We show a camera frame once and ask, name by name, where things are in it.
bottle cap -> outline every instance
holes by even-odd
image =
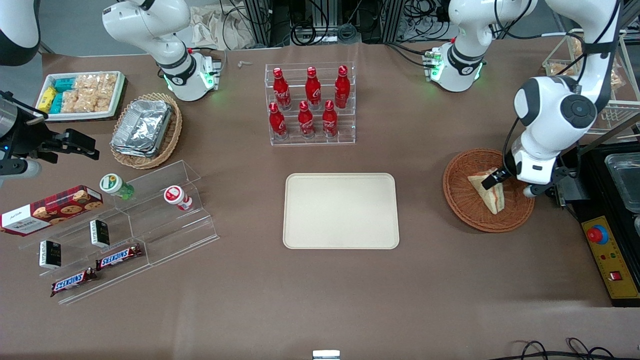
[[[164,199],[171,205],[180,204],[183,198],[184,190],[177,185],[169,186],[164,191]]]
[[[100,190],[106,193],[116,193],[122,187],[122,178],[116,174],[106,174],[100,180]]]

wicker basket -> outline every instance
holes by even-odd
[[[511,177],[504,187],[504,210],[494,215],[471,185],[467,176],[502,166],[502,153],[493,149],[472,149],[458,154],[447,165],[442,189],[453,212],[464,222],[487,233],[512,231],[531,216],[535,200],[522,190],[526,184]]]
[[[164,133],[162,145],[160,146],[160,153],[155,158],[124,155],[116,152],[113,148],[111,148],[111,153],[113,153],[113,156],[119,163],[130,166],[132,168],[143,170],[154,168],[164,163],[169,158],[169,156],[171,156],[171,153],[175,149],[175,146],[178,144],[178,138],[180,137],[180,131],[182,130],[182,114],[180,114],[180,109],[178,108],[178,104],[176,104],[175,100],[165,94],[153,93],[142,95],[136,100],[162,100],[168,104],[171,104],[173,110],[171,113],[171,118],[169,119],[169,124],[167,125],[166,131]],[[127,105],[127,107],[121,112],[120,116],[118,117],[118,122],[116,122],[116,126],[113,129],[114,135],[116,131],[118,131],[120,123],[122,123],[124,114],[127,112],[132,103],[133,101],[130,102],[129,105]]]

red bottle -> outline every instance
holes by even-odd
[[[333,101],[331,100],[327,100],[324,104],[322,128],[324,130],[324,135],[328,138],[334,138],[338,135],[338,114],[333,109]]]
[[[273,69],[273,92],[276,94],[276,101],[283,110],[291,109],[291,93],[289,91],[289,84],[282,75],[282,69],[277,67]]]
[[[316,130],[314,129],[314,114],[309,111],[309,104],[307,104],[306,101],[300,101],[298,121],[300,122],[302,137],[311,139],[316,135]]]
[[[316,68],[311,66],[307,68],[307,83],[305,90],[307,91],[307,101],[311,110],[319,110],[322,98],[320,96],[320,81],[316,77]]]
[[[351,83],[347,78],[347,67],[340,65],[338,68],[338,78],[335,80],[335,105],[340,109],[347,107]]]
[[[273,129],[273,136],[276,140],[285,140],[289,137],[287,132],[287,125],[284,123],[284,115],[278,109],[278,105],[275,102],[269,104],[269,123]]]

table surface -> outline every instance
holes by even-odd
[[[183,159],[220,239],[70,306],[38,277],[24,241],[0,236],[0,355],[35,359],[486,359],[521,341],[568,350],[576,336],[640,357],[640,309],[610,303],[579,224],[541,197],[529,221],[486,234],[458,220],[442,193],[457,153],[500,149],[513,96],[558,39],[492,44],[482,77],[461,94],[425,82],[382,45],[285,47],[228,54],[220,90],[180,102],[184,127],[168,163]],[[238,61],[251,61],[239,69]],[[355,60],[357,142],[275,148],[264,103],[266,63]],[[168,92],[151,57],[45,55],[45,74],[119,70],[125,103]],[[56,124],[97,141],[99,161],[61,155],[38,178],[7,181],[0,211],[116,172],[113,122]],[[388,172],[396,179],[394,250],[289,250],[282,243],[285,179],[295,172]]]

emergency stop button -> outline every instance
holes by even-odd
[[[609,241],[609,233],[604,226],[594,225],[591,229],[587,230],[587,239],[592,243],[604,245]]]

